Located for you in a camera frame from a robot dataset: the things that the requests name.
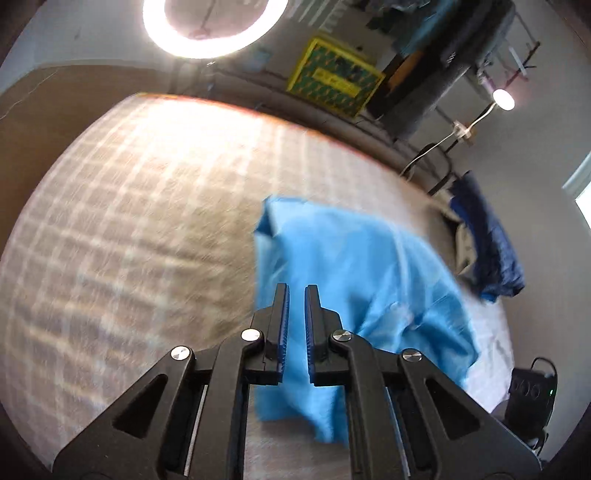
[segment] black speaker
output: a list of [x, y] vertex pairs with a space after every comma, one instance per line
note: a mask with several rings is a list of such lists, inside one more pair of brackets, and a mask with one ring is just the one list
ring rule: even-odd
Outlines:
[[[548, 362], [552, 373], [534, 370], [536, 361]], [[509, 388], [509, 403], [504, 423], [515, 435], [532, 448], [545, 441], [544, 428], [550, 421], [558, 386], [554, 364], [538, 357], [531, 369], [514, 368]]]

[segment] window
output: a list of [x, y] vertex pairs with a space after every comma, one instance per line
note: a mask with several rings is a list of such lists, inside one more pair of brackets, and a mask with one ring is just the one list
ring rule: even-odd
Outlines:
[[591, 228], [591, 153], [564, 184], [563, 189], [574, 198]]

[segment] hanging clothes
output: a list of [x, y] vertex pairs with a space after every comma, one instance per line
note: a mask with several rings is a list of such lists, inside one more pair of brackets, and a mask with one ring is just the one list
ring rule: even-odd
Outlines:
[[377, 14], [381, 10], [394, 8], [401, 12], [413, 12], [417, 8], [422, 8], [431, 0], [361, 0], [354, 6], [362, 11]]
[[402, 12], [385, 9], [367, 25], [393, 39], [392, 48], [403, 57], [424, 50], [449, 24], [460, 0], [431, 0], [421, 8]]
[[488, 64], [515, 12], [512, 0], [462, 2], [453, 21], [429, 44], [404, 81], [393, 92], [388, 81], [383, 82], [368, 103], [369, 112], [381, 117], [390, 136], [409, 139], [457, 80]]
[[396, 72], [388, 79], [388, 88], [390, 89], [389, 95], [400, 85], [407, 77], [412, 73], [421, 59], [424, 57], [425, 52], [419, 50], [411, 53], [400, 66], [396, 69]]

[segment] beige carpet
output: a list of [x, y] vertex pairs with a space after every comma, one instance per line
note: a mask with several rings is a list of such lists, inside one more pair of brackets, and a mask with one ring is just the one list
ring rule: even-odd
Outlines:
[[[0, 117], [56, 69], [30, 73], [0, 96]], [[0, 121], [0, 252], [29, 196], [92, 122], [136, 92], [165, 92], [168, 76], [115, 66], [67, 66]]]

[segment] yellow storage crate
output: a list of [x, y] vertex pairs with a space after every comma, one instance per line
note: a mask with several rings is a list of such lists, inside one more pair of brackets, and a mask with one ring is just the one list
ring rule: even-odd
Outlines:
[[314, 37], [291, 75], [287, 91], [352, 118], [384, 77], [383, 72], [335, 40]]

